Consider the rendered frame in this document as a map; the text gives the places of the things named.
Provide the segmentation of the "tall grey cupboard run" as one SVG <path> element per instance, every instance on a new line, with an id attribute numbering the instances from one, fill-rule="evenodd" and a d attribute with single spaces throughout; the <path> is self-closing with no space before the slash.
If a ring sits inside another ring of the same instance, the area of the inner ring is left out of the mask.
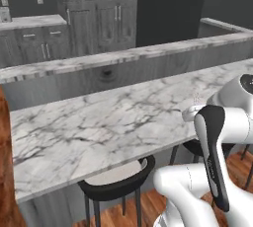
<path id="1" fill-rule="evenodd" d="M 137 0 L 62 0 L 74 56 L 135 47 Z"/>

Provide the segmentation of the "small grey appliance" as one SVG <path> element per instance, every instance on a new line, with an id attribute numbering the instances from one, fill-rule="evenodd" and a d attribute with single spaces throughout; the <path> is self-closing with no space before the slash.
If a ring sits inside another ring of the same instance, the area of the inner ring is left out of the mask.
<path id="1" fill-rule="evenodd" d="M 10 23 L 12 17 L 8 7 L 0 7 L 0 23 Z"/>

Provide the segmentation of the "grey base cupboard run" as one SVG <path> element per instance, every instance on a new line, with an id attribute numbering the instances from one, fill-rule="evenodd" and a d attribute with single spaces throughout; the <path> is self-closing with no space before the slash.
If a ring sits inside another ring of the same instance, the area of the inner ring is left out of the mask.
<path id="1" fill-rule="evenodd" d="M 65 25 L 0 31 L 0 68 L 67 58 Z"/>

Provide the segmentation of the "grey wooden kitchen island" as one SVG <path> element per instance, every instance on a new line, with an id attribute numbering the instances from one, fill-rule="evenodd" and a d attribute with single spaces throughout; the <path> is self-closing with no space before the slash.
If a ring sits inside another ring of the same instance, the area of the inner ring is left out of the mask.
<path id="1" fill-rule="evenodd" d="M 27 227 L 71 227 L 77 185 L 195 134 L 181 112 L 253 73 L 253 30 L 213 19 L 198 38 L 0 70 L 11 118 L 15 196 Z"/>

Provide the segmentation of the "black stool with white cushion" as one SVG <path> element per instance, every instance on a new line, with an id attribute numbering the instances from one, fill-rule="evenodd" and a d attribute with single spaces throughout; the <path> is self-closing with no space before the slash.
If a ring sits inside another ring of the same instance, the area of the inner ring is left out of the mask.
<path id="1" fill-rule="evenodd" d="M 154 166 L 155 158 L 149 155 L 78 182 L 78 186 L 84 192 L 87 226 L 90 226 L 89 200 L 93 201 L 96 227 L 101 227 L 100 202 L 120 198 L 123 215 L 126 215 L 126 196 L 133 192 L 137 227 L 141 227 L 140 187 Z"/>
<path id="2" fill-rule="evenodd" d="M 193 159 L 194 163 L 198 163 L 199 158 L 204 156 L 201 143 L 198 139 L 188 140 L 188 141 L 183 143 L 183 146 L 186 149 L 188 149 L 194 155 L 194 159 Z M 223 154 L 224 154 L 225 158 L 228 157 L 228 154 L 230 153 L 230 151 L 233 147 L 234 147 L 234 144 L 223 144 L 222 145 L 222 150 L 223 150 Z M 179 146 L 176 145 L 172 149 L 170 162 L 169 162 L 170 165 L 173 165 L 174 162 L 175 162 L 175 158 L 176 158 L 178 148 L 179 148 Z M 247 177 L 247 181 L 246 181 L 246 184 L 244 186 L 244 189 L 248 189 L 248 187 L 250 185 L 250 182 L 251 182 L 251 179 L 252 179 L 252 176 L 253 176 L 253 163 L 251 165 L 251 169 L 250 169 L 249 175 Z"/>

